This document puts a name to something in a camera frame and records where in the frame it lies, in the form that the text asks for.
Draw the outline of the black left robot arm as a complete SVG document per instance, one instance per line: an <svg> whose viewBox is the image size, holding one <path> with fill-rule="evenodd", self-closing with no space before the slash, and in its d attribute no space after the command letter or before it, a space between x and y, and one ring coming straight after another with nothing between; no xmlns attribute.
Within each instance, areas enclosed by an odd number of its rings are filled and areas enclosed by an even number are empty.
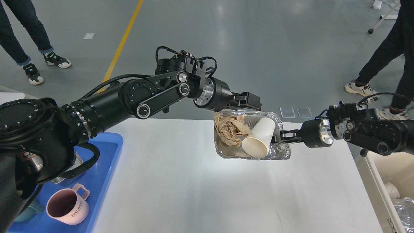
<svg viewBox="0 0 414 233"><path fill-rule="evenodd" d="M235 93L213 77L217 64L184 50L172 58L155 54L155 74L109 79L82 98L59 107L54 99L18 99L1 104L1 232L6 232L41 191L57 177L74 178L99 159L89 139L134 116L147 119L169 112L170 105L192 99L200 109L260 111L260 97Z"/></svg>

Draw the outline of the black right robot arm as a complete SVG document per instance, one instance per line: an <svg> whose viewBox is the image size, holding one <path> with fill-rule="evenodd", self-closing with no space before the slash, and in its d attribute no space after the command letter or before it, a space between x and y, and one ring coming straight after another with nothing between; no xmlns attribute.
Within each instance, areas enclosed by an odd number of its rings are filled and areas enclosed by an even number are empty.
<svg viewBox="0 0 414 233"><path fill-rule="evenodd" d="M368 151L380 155L393 152L414 153L413 120L385 120L375 108L362 109L376 100L376 94L357 103L330 105L313 120L305 121L300 129L279 131L272 143L304 143L309 148L330 147L333 141L343 139L361 147L360 155Z"/></svg>

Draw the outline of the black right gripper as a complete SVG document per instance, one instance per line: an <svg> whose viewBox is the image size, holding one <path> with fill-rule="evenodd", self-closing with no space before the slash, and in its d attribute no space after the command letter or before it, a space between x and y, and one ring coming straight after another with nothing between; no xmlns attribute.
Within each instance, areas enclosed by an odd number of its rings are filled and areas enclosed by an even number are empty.
<svg viewBox="0 0 414 233"><path fill-rule="evenodd" d="M325 118L305 121L300 130L282 130L280 137L273 136L271 144L303 142L309 148L324 148L330 147L334 141L329 120Z"/></svg>

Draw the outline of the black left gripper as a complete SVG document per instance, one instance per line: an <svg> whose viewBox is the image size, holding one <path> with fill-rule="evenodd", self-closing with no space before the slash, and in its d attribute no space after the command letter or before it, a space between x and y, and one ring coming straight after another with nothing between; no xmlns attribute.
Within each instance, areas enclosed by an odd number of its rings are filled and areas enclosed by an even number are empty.
<svg viewBox="0 0 414 233"><path fill-rule="evenodd" d="M213 112L220 112L224 109L239 110L247 108L256 111L262 109L259 96L250 92L233 93L224 81L213 77L205 78L203 91L193 102L196 107Z"/></svg>

